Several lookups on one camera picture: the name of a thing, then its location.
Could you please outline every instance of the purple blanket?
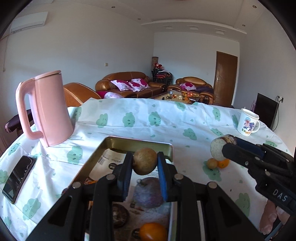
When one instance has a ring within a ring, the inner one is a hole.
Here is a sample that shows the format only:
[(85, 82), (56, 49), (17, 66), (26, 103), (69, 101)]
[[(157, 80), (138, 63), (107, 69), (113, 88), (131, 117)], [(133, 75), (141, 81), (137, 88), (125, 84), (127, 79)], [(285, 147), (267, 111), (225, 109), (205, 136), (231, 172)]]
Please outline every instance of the purple blanket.
[(191, 90), (191, 91), (194, 91), (194, 92), (197, 92), (197, 93), (201, 93), (201, 92), (208, 92), (208, 93), (211, 93), (213, 94), (214, 91), (211, 87), (208, 87), (208, 86), (199, 86), (199, 87), (196, 87), (196, 90)]

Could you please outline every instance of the door frame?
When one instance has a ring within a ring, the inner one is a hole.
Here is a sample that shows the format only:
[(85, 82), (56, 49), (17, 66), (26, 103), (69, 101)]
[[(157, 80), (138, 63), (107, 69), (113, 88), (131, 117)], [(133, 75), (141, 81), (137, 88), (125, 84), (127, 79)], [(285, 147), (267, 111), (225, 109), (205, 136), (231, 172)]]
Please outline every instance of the door frame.
[[(214, 103), (215, 103), (215, 99), (216, 99), (215, 85), (216, 85), (216, 79), (217, 79), (218, 53), (226, 54), (226, 55), (231, 55), (231, 56), (237, 57), (237, 66), (238, 66), (238, 60), (239, 60), (238, 56), (235, 56), (235, 55), (232, 55), (232, 54), (228, 54), (228, 53), (224, 53), (224, 52), (220, 52), (220, 51), (216, 51), (216, 68), (215, 68), (215, 79), (214, 79), (214, 85), (213, 85), (213, 91), (214, 91)], [(235, 80), (234, 80), (234, 87), (233, 87), (232, 101), (233, 101), (233, 95), (234, 95), (234, 90), (235, 90), (236, 83), (237, 83), (237, 67), (236, 67), (236, 70), (235, 70)]]

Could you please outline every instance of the white mug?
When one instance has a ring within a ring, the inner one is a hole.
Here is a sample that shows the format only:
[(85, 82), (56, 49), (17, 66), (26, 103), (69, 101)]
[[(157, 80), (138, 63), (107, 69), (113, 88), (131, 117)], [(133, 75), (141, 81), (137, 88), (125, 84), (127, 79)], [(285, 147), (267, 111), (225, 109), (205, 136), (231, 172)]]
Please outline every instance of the white mug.
[(255, 133), (260, 128), (259, 116), (254, 112), (242, 108), (239, 123), (237, 125), (237, 131), (248, 137), (251, 133)]

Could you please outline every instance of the ceiling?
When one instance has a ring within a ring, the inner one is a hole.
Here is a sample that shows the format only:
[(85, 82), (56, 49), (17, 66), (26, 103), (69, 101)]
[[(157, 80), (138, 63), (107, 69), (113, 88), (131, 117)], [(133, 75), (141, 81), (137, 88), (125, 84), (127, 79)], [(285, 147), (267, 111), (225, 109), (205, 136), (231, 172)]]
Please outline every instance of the ceiling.
[[(258, 0), (54, 1), (77, 2), (104, 8), (137, 21), (153, 32), (196, 32), (236, 41), (247, 34), (265, 9)], [(33, 0), (30, 6), (51, 2), (53, 0)]]

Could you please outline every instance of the white air conditioner unit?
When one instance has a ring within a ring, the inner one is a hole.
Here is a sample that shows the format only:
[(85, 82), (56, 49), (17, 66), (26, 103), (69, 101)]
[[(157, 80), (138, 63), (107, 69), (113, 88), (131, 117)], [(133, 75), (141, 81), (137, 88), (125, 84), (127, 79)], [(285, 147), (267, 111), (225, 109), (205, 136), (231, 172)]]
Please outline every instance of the white air conditioner unit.
[(14, 34), (25, 29), (44, 26), (47, 14), (48, 12), (38, 12), (16, 18), (12, 21), (10, 33)]

